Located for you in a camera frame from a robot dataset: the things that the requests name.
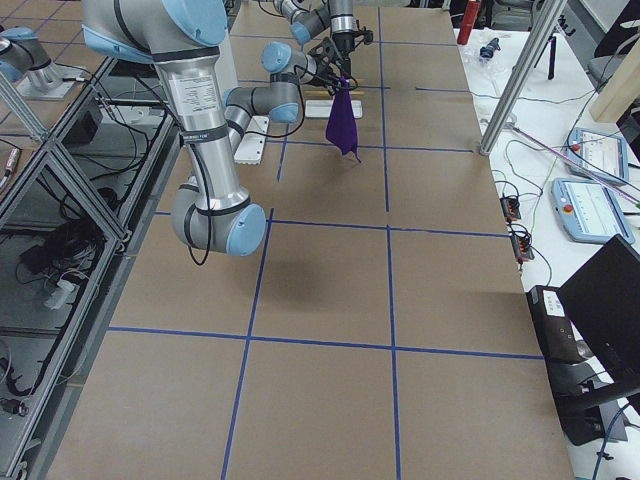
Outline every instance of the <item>monitor stand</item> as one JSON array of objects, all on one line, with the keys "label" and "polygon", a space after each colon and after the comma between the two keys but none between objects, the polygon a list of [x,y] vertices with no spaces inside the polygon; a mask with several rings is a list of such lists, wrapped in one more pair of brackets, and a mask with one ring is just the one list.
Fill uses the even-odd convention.
[{"label": "monitor stand", "polygon": [[[586,378],[589,380],[584,382],[584,385],[589,385],[588,388],[590,390],[606,386],[607,384],[596,379],[594,373],[586,362],[576,365],[547,362],[547,374],[555,399],[567,396],[577,398],[589,391],[587,387],[580,385],[580,382],[584,382]],[[618,402],[613,400],[588,408],[577,414],[567,414],[559,409],[558,416],[562,430],[567,434],[571,443],[583,445],[592,440],[603,438],[607,427],[619,409]],[[618,418],[609,435],[610,440],[627,440],[624,420],[624,415]]]}]

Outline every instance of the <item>computer monitor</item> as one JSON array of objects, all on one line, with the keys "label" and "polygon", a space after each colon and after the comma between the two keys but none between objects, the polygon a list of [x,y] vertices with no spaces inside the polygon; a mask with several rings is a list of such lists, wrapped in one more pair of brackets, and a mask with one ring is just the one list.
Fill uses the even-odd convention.
[{"label": "computer monitor", "polygon": [[[575,428],[580,415],[624,397],[640,412],[640,255],[616,235],[557,295],[566,316],[614,380],[583,394],[556,396],[563,427],[568,420]],[[579,438],[580,432],[573,435]]]}]

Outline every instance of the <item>metal post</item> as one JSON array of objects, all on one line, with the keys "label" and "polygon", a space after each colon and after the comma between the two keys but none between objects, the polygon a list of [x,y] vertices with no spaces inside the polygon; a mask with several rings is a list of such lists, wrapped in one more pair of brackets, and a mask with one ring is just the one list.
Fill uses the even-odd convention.
[{"label": "metal post", "polygon": [[27,127],[33,138],[40,141],[47,138],[48,132],[45,126],[2,72],[0,72],[0,100],[3,100],[9,110]]},{"label": "metal post", "polygon": [[502,97],[500,97],[498,106],[493,112],[491,121],[482,137],[482,142],[480,143],[481,155],[489,155],[491,153],[502,127],[511,114],[513,106],[527,81],[529,72],[531,72],[536,60],[542,54],[549,36],[558,22],[558,17],[566,4],[567,0],[547,0],[544,2],[542,11],[533,24],[529,38],[522,49],[507,86],[504,88]]}]

